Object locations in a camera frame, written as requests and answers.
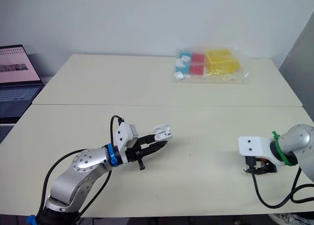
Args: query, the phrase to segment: plastic bag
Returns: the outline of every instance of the plastic bag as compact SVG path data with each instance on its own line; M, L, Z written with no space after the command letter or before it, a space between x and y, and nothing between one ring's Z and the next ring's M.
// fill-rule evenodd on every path
M177 52L174 79L180 83L243 84L249 71L238 51L222 47L193 47Z

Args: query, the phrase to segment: white table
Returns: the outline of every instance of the white table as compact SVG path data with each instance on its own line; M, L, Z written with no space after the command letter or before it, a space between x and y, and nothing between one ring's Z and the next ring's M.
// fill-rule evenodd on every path
M313 122L302 107L89 106L32 105L0 145L0 214L37 212L44 177L62 155L109 142L113 114L134 123L141 136L169 122L174 138L162 150L113 170L109 184L86 211L86 217L188 216L300 212L314 202L271 210L258 200L251 175L243 173L239 136L271 137L298 123ZM63 162L52 182L70 164ZM289 192L296 167L257 177L270 204ZM105 177L95 184L98 190ZM302 173L299 183L310 183ZM297 198L312 196L301 191Z
M302 106L269 59L248 61L245 85L179 84L172 57L72 55L34 104Z

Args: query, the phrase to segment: gray wall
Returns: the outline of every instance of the gray wall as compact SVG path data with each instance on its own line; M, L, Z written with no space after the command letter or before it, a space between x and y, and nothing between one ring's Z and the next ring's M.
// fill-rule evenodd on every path
M314 120L314 13L280 67L280 72Z
M314 0L0 0L0 44L23 44L41 76L73 53L174 56L229 45L279 67Z

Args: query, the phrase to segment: white wall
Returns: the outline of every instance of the white wall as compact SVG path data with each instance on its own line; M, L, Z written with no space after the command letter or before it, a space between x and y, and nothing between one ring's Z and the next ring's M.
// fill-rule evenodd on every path
M173 56L230 45L279 67L314 0L0 0L0 44L24 44L43 76L72 53Z

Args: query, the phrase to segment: yellow block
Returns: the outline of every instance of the yellow block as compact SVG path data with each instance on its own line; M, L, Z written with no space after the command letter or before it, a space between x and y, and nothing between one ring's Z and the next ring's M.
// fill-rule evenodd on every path
M241 66L231 51L223 49L205 51L205 67L210 75L218 75L235 73Z

